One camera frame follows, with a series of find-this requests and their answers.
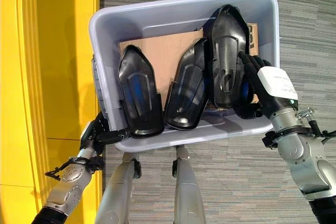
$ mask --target robotic hand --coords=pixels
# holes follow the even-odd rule
[[[242,51],[239,57],[258,95],[260,110],[275,130],[266,133],[265,146],[277,147],[319,223],[336,223],[336,168],[327,161],[323,149],[328,139],[336,137],[336,131],[320,132],[310,108],[298,113],[298,95],[284,70]],[[310,127],[303,126],[303,118]]]
[[[90,122],[80,137],[80,150],[77,157],[71,157],[59,168],[47,172],[46,176],[58,180],[47,202],[36,215],[32,224],[62,224],[72,213],[82,196],[83,190],[91,181],[95,171],[104,168],[100,156],[106,144],[119,142],[128,136],[128,131],[109,131],[108,121],[100,112]],[[56,175],[63,170],[63,175]]]

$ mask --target black plastic cover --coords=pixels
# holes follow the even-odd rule
[[[197,127],[208,100],[204,48],[206,39],[192,45],[181,57],[170,85],[164,120],[179,130]]]
[[[209,42],[212,103],[219,108],[232,108],[250,102],[251,96],[247,99],[242,93],[244,66],[238,58],[240,51],[249,53],[249,30],[236,7],[225,5],[219,9]]]
[[[164,130],[161,96],[156,90],[154,70],[141,50],[126,47],[119,67],[121,101],[131,137],[158,135]]]

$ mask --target black bracket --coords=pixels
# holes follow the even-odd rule
[[[313,134],[313,130],[307,127],[293,127],[281,132],[276,133],[275,131],[269,131],[266,133],[266,136],[263,138],[263,143],[268,148],[277,148],[278,144],[275,140],[281,136],[285,136],[288,134],[297,133],[299,135],[310,135]]]
[[[65,169],[70,164],[84,165],[87,169],[90,170],[91,174],[93,174],[97,170],[103,170],[105,167],[105,162],[102,156],[95,156],[90,159],[84,157],[71,157],[68,161],[62,164],[59,168],[56,167],[55,170],[51,170],[46,172],[45,175],[47,177],[54,178],[60,181],[59,172]]]

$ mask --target gray carpet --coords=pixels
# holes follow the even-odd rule
[[[155,0],[101,0],[101,7]],[[335,130],[336,0],[278,0],[281,67],[291,77],[300,108],[312,106],[321,128]],[[317,223],[277,151],[263,135],[188,145],[207,223]],[[336,141],[326,145],[336,163]],[[106,149],[107,181],[122,152]],[[141,154],[142,177],[134,181],[130,224],[174,218],[174,148]]]

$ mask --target black finger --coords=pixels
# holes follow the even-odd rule
[[[258,73],[258,71],[256,70],[255,66],[252,63],[245,64],[244,71],[248,75],[255,75]]]
[[[243,51],[240,51],[238,53],[238,57],[242,60],[243,64],[251,63],[250,59],[248,58],[248,55],[245,54]]]
[[[263,61],[264,61],[264,63],[265,63],[265,66],[269,66],[269,67],[272,66],[272,64],[271,64],[268,60],[263,60]]]
[[[256,70],[258,72],[259,69],[260,69],[260,65],[258,64],[258,62],[256,61],[256,59],[253,56],[249,55],[249,58],[250,58],[251,63],[254,65],[254,67],[256,68]]]
[[[261,59],[259,56],[254,56],[254,58],[256,59],[261,68],[265,66],[263,59]]]

